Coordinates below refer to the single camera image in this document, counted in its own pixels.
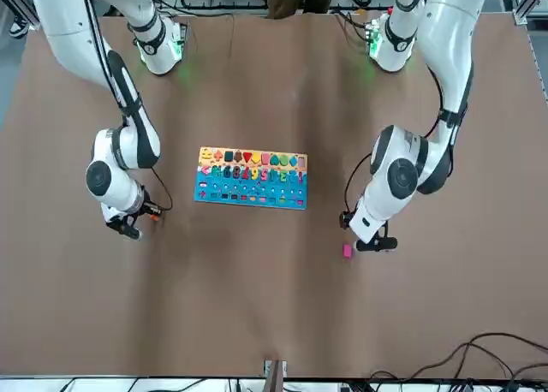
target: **black wire bundle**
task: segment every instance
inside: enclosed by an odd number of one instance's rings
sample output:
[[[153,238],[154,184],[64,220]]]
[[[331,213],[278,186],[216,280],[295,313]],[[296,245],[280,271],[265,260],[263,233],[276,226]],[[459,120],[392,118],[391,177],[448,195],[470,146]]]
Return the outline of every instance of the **black wire bundle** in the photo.
[[[185,9],[182,9],[180,7],[175,7],[169,3],[166,3],[164,0],[152,0],[153,3],[161,4],[168,9],[173,9],[174,11],[178,11],[180,13],[186,14],[186,15],[195,15],[197,17],[222,17],[225,15],[234,16],[232,13],[220,13],[220,14],[196,14],[191,11],[187,11]]]
[[[399,378],[399,377],[397,377],[396,375],[394,375],[393,373],[391,373],[389,371],[375,371],[374,373],[372,373],[370,375],[368,382],[370,383],[372,381],[373,383],[375,383],[376,377],[378,375],[383,375],[383,376],[388,376],[388,378],[390,380],[399,382],[401,385],[404,384],[404,383],[408,383],[408,382],[416,379],[421,373],[423,373],[425,371],[428,371],[428,370],[434,369],[434,368],[438,368],[439,366],[446,365],[447,363],[449,363],[451,360],[453,360],[455,358],[456,354],[459,351],[463,350],[461,360],[459,362],[459,365],[457,366],[455,375],[453,376],[454,379],[458,379],[458,377],[460,376],[460,374],[462,372],[462,368],[464,366],[464,363],[465,363],[466,358],[468,356],[468,352],[469,352],[471,347],[482,351],[483,353],[491,356],[494,360],[497,361],[498,365],[501,367],[501,370],[504,373],[504,376],[509,379],[506,386],[502,389],[503,392],[516,392],[520,387],[520,384],[521,384],[520,381],[527,381],[526,378],[518,379],[518,376],[521,375],[522,373],[524,373],[526,371],[529,371],[531,369],[534,369],[534,368],[548,367],[548,362],[538,362],[538,363],[534,363],[534,364],[531,364],[531,365],[525,365],[525,366],[523,366],[523,367],[521,367],[517,370],[512,370],[512,368],[510,368],[509,365],[506,364],[502,359],[500,359],[496,354],[494,354],[493,352],[491,352],[487,348],[482,347],[481,345],[478,345],[477,343],[475,343],[479,339],[487,338],[487,337],[507,337],[507,338],[515,339],[517,341],[526,343],[529,346],[537,348],[542,353],[548,354],[548,347],[547,346],[541,345],[537,342],[530,341],[527,338],[524,338],[522,336],[517,336],[517,335],[514,335],[514,334],[507,333],[507,332],[485,332],[485,333],[478,334],[478,335],[474,336],[468,342],[461,343],[449,354],[449,356],[447,356],[446,358],[440,360],[439,362],[436,362],[436,363],[430,364],[430,365],[422,366],[415,373],[413,373],[410,377]],[[381,379],[380,382],[378,383],[377,388],[375,389],[375,392],[378,392],[381,385],[385,382],[386,382],[385,379]],[[441,388],[441,384],[442,383],[440,383],[438,385],[438,391]],[[473,387],[474,384],[481,384],[481,383],[477,379],[466,378],[466,379],[462,380],[459,383],[452,384],[450,386],[449,392],[463,392],[467,386]],[[544,389],[545,388],[544,384],[541,384],[540,388]]]

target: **colorful puzzle piece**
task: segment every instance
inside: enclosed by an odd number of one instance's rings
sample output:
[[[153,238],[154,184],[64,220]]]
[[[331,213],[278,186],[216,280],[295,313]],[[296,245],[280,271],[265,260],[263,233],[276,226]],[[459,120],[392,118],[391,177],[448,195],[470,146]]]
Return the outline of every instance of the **colorful puzzle piece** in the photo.
[[[304,210],[307,184],[306,154],[204,146],[194,199]]]

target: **small pink object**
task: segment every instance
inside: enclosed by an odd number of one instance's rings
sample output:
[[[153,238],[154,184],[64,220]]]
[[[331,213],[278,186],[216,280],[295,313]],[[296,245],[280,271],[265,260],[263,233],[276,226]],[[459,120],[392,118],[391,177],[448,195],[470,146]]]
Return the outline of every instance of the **small pink object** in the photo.
[[[349,244],[344,244],[342,247],[342,255],[345,258],[352,258],[352,247]]]

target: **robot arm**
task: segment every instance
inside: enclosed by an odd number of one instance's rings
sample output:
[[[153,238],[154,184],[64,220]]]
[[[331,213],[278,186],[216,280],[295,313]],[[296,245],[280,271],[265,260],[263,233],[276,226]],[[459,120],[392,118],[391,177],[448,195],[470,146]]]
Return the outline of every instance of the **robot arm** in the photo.
[[[428,140],[393,125],[377,137],[370,165],[372,179],[356,210],[342,218],[343,225],[360,238],[357,250],[378,250],[382,240],[378,230],[409,203],[415,191],[434,193],[444,185],[468,105],[472,34],[484,1],[426,2],[417,44],[441,91],[434,137]]]
[[[151,0],[111,1],[119,1],[128,14],[147,67],[155,74],[168,72],[181,59],[171,21],[159,18]],[[101,36],[92,0],[34,2],[56,59],[70,72],[109,88],[122,112],[120,127],[101,130],[95,137],[86,185],[100,202],[107,226],[139,239],[136,218],[157,217],[162,208],[126,169],[153,167],[160,157],[158,134],[125,63]]]

